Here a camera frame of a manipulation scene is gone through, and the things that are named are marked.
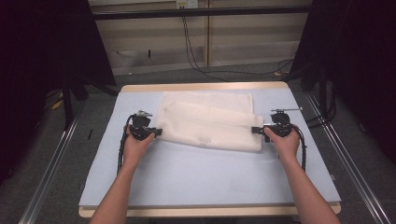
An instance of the metal bar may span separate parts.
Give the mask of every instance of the metal bar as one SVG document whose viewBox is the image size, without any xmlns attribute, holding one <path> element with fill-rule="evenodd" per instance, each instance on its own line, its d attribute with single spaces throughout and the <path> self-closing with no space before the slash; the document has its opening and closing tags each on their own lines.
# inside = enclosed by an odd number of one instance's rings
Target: metal bar
<svg viewBox="0 0 396 224">
<path fill-rule="evenodd" d="M 340 137 L 338 136 L 337 132 L 330 124 L 330 122 L 325 122 L 324 118 L 320 114 L 319 103 L 317 98 L 314 96 L 313 93 L 309 92 L 307 94 L 309 103 L 312 105 L 315 113 L 320 119 L 322 123 L 323 129 L 328 135 L 332 145 L 337 152 L 341 162 L 344 164 L 346 171 L 348 172 L 352 182 L 354 183 L 356 189 L 358 190 L 361 198 L 363 199 L 364 203 L 366 204 L 368 210 L 372 214 L 375 223 L 377 224 L 390 224 L 390 220 L 387 217 L 382 205 L 380 204 L 379 200 L 376 198 L 375 194 L 371 190 L 370 186 L 367 184 L 364 177 L 361 175 L 358 167 L 356 166 L 355 162 L 349 156 L 347 148 L 344 146 L 343 142 L 341 141 Z"/>
<path fill-rule="evenodd" d="M 81 105 L 78 107 L 78 112 L 73 122 L 70 124 L 69 128 L 64 131 L 64 134 L 62 135 L 62 138 L 55 149 L 52 159 L 49 162 L 49 166 L 47 167 L 46 172 L 41 178 L 41 181 L 38 184 L 37 189 L 35 190 L 35 194 L 33 195 L 32 199 L 30 200 L 29 204 L 27 205 L 21 216 L 19 222 L 20 224 L 35 223 L 35 219 L 37 218 L 40 208 L 50 189 L 50 182 L 56 174 L 56 170 L 59 166 L 59 162 L 62 159 L 62 156 L 64 155 L 64 152 L 67 149 L 67 145 L 70 142 L 71 137 L 73 136 L 74 130 L 76 129 L 83 106 L 84 103 L 81 103 Z"/>
<path fill-rule="evenodd" d="M 284 7 L 220 7 L 220 8 L 186 8 L 186 9 L 162 9 L 145 11 L 120 11 L 120 12 L 97 12 L 93 14 L 66 15 L 61 19 L 90 19 L 124 20 L 124 19 L 147 19 L 147 18 L 170 18 L 170 17 L 199 17 L 199 16 L 231 16 L 253 14 L 287 14 L 307 13 L 321 11 L 327 7 L 313 6 L 284 6 Z"/>
</svg>

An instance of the hand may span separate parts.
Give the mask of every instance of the hand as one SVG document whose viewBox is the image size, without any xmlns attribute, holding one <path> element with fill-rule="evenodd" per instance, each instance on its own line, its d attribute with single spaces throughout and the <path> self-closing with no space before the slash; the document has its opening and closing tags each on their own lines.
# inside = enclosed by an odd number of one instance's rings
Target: hand
<svg viewBox="0 0 396 224">
<path fill-rule="evenodd" d="M 149 144 L 154 139 L 155 134 L 151 133 L 146 139 L 143 141 L 137 140 L 131 134 L 131 131 L 128 128 L 126 129 L 126 133 L 128 136 L 125 139 L 125 146 L 123 149 L 123 164 L 124 165 L 132 165 L 136 166 L 140 159 L 145 155 Z"/>
<path fill-rule="evenodd" d="M 274 142 L 277 154 L 282 163 L 297 161 L 296 155 L 298 146 L 300 145 L 300 137 L 294 129 L 291 129 L 291 133 L 286 137 L 276 135 L 269 128 L 264 128 L 264 132 Z"/>
</svg>

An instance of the human arm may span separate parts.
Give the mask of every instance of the human arm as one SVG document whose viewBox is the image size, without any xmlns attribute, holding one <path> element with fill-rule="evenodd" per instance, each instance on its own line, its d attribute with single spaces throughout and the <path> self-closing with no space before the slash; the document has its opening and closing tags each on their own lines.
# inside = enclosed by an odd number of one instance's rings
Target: human arm
<svg viewBox="0 0 396 224">
<path fill-rule="evenodd" d="M 93 214 L 90 223 L 125 223 L 134 171 L 155 136 L 152 133 L 145 140 L 139 141 L 129 134 L 129 129 L 127 130 L 128 137 L 125 139 L 123 164 L 116 179 Z"/>
<path fill-rule="evenodd" d="M 300 143 L 297 132 L 292 130 L 287 137 L 280 137 L 269 128 L 264 131 L 274 142 L 302 223 L 340 223 L 297 161 L 296 154 Z"/>
</svg>

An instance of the forearm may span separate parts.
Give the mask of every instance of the forearm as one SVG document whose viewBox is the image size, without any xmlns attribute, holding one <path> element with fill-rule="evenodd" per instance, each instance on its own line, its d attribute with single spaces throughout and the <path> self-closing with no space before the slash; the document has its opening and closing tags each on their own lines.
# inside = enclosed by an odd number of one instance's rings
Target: forearm
<svg viewBox="0 0 396 224">
<path fill-rule="evenodd" d="M 284 168 L 302 223 L 340 223 L 297 161 L 285 162 Z"/>
<path fill-rule="evenodd" d="M 105 198 L 93 214 L 90 223 L 125 223 L 135 168 L 136 165 L 122 165 Z"/>
</svg>

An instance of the white towel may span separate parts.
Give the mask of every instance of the white towel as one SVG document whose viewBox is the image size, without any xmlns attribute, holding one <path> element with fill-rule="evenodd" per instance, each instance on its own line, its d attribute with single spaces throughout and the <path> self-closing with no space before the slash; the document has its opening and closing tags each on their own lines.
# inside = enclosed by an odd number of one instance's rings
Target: white towel
<svg viewBox="0 0 396 224">
<path fill-rule="evenodd" d="M 175 98 L 184 102 L 174 100 L 174 96 L 164 96 L 156 124 L 157 128 L 163 129 L 159 139 L 196 147 L 261 150 L 262 137 L 251 133 L 251 127 L 262 126 L 263 118 L 251 112 L 240 112 L 252 111 L 249 94 L 211 93 L 210 97 L 201 99 L 200 104 L 196 104 L 199 93 L 195 93 L 194 103 L 186 102 L 188 99 L 180 95 Z"/>
</svg>

